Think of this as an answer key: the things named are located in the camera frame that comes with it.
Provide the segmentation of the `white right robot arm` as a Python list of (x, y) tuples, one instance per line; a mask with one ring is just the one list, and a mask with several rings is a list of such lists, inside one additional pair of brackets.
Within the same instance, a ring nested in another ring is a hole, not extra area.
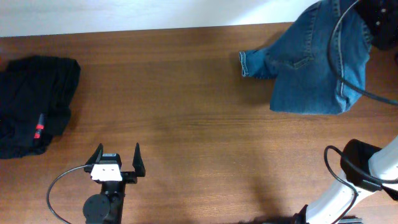
[[(331, 37), (338, 35), (351, 11), (366, 23), (375, 47), (387, 50), (397, 44), (397, 1), (354, 1), (337, 19)], [(323, 159), (335, 180), (292, 223), (355, 223), (345, 215), (364, 198), (383, 190), (397, 200), (397, 139), (384, 148), (352, 139), (343, 150), (327, 146)]]

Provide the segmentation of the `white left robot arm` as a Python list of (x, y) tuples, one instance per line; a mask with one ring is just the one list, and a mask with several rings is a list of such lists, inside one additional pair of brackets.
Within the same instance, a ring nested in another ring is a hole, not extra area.
[(146, 176), (139, 144), (136, 144), (132, 160), (133, 171), (122, 171), (121, 157), (117, 153), (105, 153), (99, 144), (87, 160), (84, 171), (101, 185), (101, 192), (90, 196), (84, 206), (83, 215), (87, 224), (121, 224), (125, 188), (136, 184), (139, 177)]

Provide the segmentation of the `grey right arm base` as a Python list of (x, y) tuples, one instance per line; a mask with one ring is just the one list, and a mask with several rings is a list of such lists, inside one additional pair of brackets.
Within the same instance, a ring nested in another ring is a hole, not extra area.
[[(302, 218), (277, 218), (266, 221), (260, 221), (262, 224), (307, 224)], [(348, 217), (341, 219), (338, 224), (363, 224), (362, 218)]]

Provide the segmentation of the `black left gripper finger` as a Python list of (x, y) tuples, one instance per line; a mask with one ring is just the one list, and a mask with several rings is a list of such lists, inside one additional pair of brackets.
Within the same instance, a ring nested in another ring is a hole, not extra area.
[(101, 143), (99, 143), (95, 152), (92, 154), (92, 156), (87, 160), (87, 162), (85, 164), (92, 165), (92, 164), (98, 163), (100, 161), (102, 155), (103, 155), (103, 145)]
[(132, 161), (132, 166), (134, 168), (134, 172), (137, 177), (145, 177), (146, 176), (146, 168), (144, 166), (144, 162), (141, 156), (140, 145), (137, 142), (134, 150), (134, 157)]

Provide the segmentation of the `blue denim jeans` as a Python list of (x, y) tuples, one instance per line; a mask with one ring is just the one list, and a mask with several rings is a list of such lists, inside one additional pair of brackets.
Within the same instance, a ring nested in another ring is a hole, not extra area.
[(340, 82), (344, 78), (363, 89), (372, 35), (351, 11), (338, 35), (331, 31), (352, 1), (318, 1), (268, 47), (241, 51), (243, 77), (274, 79), (270, 109), (298, 114), (340, 114), (360, 94)]

